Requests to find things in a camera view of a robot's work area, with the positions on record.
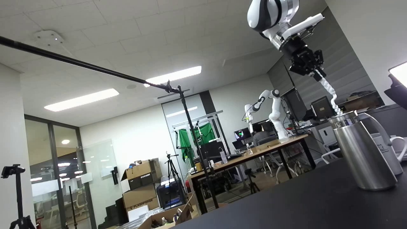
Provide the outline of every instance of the mug handle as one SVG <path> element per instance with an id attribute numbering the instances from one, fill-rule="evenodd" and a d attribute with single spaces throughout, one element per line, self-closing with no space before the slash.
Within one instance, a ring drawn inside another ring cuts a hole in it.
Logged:
<path id="1" fill-rule="evenodd" d="M 390 141 L 393 142 L 394 139 L 402 139 L 404 141 L 404 148 L 401 151 L 400 155 L 397 157 L 398 161 L 401 162 L 401 160 L 403 159 L 404 154 L 406 153 L 406 150 L 407 150 L 407 141 L 406 141 L 406 139 L 404 139 L 402 137 L 392 137 L 392 138 L 390 138 Z"/>

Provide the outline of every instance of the metal jug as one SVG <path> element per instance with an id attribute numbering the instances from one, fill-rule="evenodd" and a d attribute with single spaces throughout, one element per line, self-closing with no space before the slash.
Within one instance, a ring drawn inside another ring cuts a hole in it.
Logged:
<path id="1" fill-rule="evenodd" d="M 383 139 L 389 139 L 383 126 L 366 113 L 348 112 L 329 119 L 342 154 L 356 180 L 365 190 L 393 187 L 397 179 L 361 120 L 370 118 Z"/>

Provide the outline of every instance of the person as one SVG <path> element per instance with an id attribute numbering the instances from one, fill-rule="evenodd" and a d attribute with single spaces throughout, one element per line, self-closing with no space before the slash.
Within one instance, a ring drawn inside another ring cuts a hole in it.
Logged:
<path id="1" fill-rule="evenodd" d="M 262 127 L 260 124 L 256 123 L 253 124 L 253 145 L 254 146 L 258 146 L 258 142 L 262 139 L 265 139 L 267 137 L 269 137 L 269 133 L 266 131 L 263 131 Z"/>

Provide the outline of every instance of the tripod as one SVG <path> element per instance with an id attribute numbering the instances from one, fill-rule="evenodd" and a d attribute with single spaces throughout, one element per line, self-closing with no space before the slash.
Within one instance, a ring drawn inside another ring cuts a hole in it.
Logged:
<path id="1" fill-rule="evenodd" d="M 171 206 L 172 206 L 172 199 L 171 199 L 171 180 L 170 180 L 170 178 L 171 178 L 171 175 L 173 176 L 173 178 L 174 178 L 174 181 L 177 183 L 177 185 L 178 185 L 178 193 L 179 193 L 179 195 L 180 195 L 180 197 L 181 197 L 181 199 L 182 199 L 182 202 L 183 203 L 185 203 L 185 197 L 186 197 L 186 194 L 185 194 L 185 191 L 184 191 L 184 189 L 183 189 L 183 187 L 182 187 L 182 185 L 181 185 L 181 179 L 179 178 L 179 175 L 178 175 L 178 172 L 177 172 L 177 170 L 176 170 L 176 168 L 175 168 L 175 166 L 174 166 L 174 163 L 173 163 L 173 160 L 171 159 L 171 157 L 172 156 L 178 156 L 178 154 L 175 154 L 175 155 L 170 155 L 170 154 L 167 154 L 167 158 L 168 158 L 168 160 L 167 160 L 167 162 L 165 162 L 165 164 L 167 164 L 167 168 L 168 168 L 168 189 L 169 189 L 169 202 L 170 202 L 170 208 L 171 208 Z"/>
<path id="2" fill-rule="evenodd" d="M 19 164 L 13 166 L 4 166 L 1 178 L 6 179 L 9 176 L 15 174 L 15 185 L 17 190 L 17 208 L 18 219 L 11 222 L 10 229 L 14 229 L 17 225 L 20 229 L 35 229 L 33 222 L 31 222 L 30 216 L 23 216 L 23 197 L 21 193 L 21 173 L 25 172 L 24 168 L 19 167 Z"/>
<path id="3" fill-rule="evenodd" d="M 260 192 L 260 189 L 257 187 L 257 184 L 255 182 L 252 181 L 252 177 L 256 178 L 255 175 L 253 175 L 252 173 L 252 169 L 246 169 L 245 170 L 245 174 L 249 177 L 249 181 L 250 181 L 250 193 L 256 193 L 256 192 Z"/>

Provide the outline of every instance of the white spiral cable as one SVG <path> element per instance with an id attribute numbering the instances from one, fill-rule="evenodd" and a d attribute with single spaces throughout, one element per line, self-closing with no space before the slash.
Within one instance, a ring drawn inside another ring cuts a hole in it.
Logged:
<path id="1" fill-rule="evenodd" d="M 341 109 L 339 109 L 338 105 L 336 105 L 336 103 L 335 103 L 335 100 L 337 98 L 335 89 L 333 89 L 333 87 L 328 83 L 328 81 L 324 77 L 321 78 L 320 83 L 329 92 L 329 94 L 332 95 L 331 105 L 332 105 L 332 108 L 335 110 L 336 114 L 342 115 L 343 112 L 341 111 Z"/>

